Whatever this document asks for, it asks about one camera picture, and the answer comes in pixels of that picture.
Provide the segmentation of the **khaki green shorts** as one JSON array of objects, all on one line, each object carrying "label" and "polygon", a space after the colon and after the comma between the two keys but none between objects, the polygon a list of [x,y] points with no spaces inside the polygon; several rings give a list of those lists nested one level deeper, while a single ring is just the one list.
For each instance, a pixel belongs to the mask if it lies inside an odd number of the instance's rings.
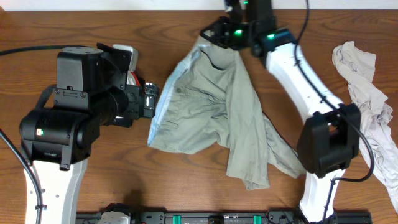
[{"label": "khaki green shorts", "polygon": [[268,167],[297,178],[305,169],[262,112],[239,52],[199,37],[163,87],[149,147],[195,154],[212,144],[229,149],[226,173],[248,190],[270,186]]}]

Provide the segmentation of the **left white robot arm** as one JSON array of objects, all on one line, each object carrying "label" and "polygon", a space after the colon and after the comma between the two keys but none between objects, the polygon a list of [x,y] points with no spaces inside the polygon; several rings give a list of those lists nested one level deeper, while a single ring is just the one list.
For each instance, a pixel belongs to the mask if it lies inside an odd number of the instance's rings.
[{"label": "left white robot arm", "polygon": [[19,126],[27,184],[27,223],[75,223],[80,185],[102,126],[129,128],[153,118],[159,88],[135,74],[131,46],[63,47],[57,82]]}]

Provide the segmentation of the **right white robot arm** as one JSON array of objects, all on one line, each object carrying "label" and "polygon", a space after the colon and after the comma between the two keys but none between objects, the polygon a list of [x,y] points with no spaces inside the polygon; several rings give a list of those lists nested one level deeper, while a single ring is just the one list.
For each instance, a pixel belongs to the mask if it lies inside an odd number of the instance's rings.
[{"label": "right white robot arm", "polygon": [[299,39],[277,26],[270,1],[225,0],[224,5],[227,16],[200,35],[225,49],[251,48],[284,87],[304,123],[297,152],[307,174],[296,221],[337,223],[336,186],[359,152],[359,109],[345,105],[323,84],[303,56]]}]

